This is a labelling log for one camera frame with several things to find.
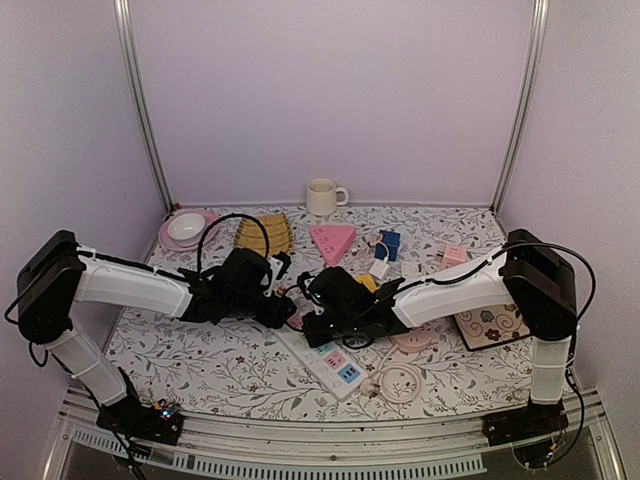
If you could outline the pink plug adapter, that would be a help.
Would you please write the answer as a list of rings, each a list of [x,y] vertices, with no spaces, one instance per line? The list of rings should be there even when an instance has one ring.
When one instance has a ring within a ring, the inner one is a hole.
[[[294,315],[290,317],[287,321],[287,325],[294,331],[297,331],[297,332],[303,331],[303,320],[298,315]]]

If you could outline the round pink power socket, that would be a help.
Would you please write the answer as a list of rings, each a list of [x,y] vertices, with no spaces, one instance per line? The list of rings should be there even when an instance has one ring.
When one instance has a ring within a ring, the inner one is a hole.
[[[391,337],[391,342],[404,354],[424,351],[432,340],[432,329],[423,325]]]

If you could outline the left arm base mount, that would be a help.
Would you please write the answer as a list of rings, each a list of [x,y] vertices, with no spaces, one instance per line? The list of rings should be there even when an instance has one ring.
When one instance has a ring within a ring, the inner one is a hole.
[[[128,375],[121,367],[118,370],[124,379],[126,395],[112,406],[101,405],[96,425],[127,439],[176,446],[184,425],[179,405],[165,399],[153,405],[143,405]]]

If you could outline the dark blue cube socket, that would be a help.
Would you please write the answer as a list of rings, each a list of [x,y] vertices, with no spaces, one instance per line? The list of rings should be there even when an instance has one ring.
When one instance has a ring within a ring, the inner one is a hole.
[[[394,231],[381,230],[380,241],[376,244],[375,257],[379,260],[395,262],[400,247],[401,234]]]

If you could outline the white power strip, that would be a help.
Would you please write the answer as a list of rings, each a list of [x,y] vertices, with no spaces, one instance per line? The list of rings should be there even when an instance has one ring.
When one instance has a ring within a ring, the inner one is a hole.
[[[366,369],[337,342],[311,348],[299,332],[282,329],[274,335],[338,401],[351,397],[368,378]]]

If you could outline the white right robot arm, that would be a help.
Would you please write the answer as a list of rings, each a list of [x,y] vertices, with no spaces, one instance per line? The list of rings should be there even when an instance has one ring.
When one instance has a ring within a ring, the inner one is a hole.
[[[509,233],[504,245],[474,260],[418,277],[398,277],[370,291],[341,267],[328,267],[301,284],[314,311],[302,318],[312,348],[340,341],[365,348],[383,337],[407,334],[452,316],[491,341],[523,329],[534,339],[530,404],[517,427],[537,436],[552,424],[561,400],[579,322],[591,303],[576,297],[579,253],[544,242],[525,229]]]

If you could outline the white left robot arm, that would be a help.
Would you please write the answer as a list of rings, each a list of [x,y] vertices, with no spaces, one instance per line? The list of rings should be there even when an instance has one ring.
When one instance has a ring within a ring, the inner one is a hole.
[[[100,254],[83,247],[67,230],[56,232],[22,268],[6,320],[22,337],[43,347],[98,400],[128,434],[148,426],[146,408],[133,400],[126,376],[86,333],[76,313],[94,313],[114,324],[123,308],[151,311],[187,323],[251,318],[277,329],[294,311],[276,292],[291,259],[233,249],[224,262],[203,272],[172,273]]]

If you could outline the pink triangular power socket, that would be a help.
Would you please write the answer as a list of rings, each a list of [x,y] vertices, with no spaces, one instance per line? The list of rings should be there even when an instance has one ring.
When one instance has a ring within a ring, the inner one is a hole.
[[[339,264],[356,236],[355,228],[347,225],[317,225],[310,228],[310,233],[329,267]]]

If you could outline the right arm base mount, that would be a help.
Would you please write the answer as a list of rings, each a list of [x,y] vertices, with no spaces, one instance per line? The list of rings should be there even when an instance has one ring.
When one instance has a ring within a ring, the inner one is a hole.
[[[531,399],[519,408],[482,417],[482,433],[490,446],[524,441],[564,430],[569,421],[562,400],[536,404]]]

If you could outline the yellow cube socket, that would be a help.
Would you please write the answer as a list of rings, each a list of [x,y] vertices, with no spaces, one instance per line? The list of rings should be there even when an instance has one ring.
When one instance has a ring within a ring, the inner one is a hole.
[[[375,293],[378,290],[378,285],[371,274],[357,275],[354,279],[372,293]]]

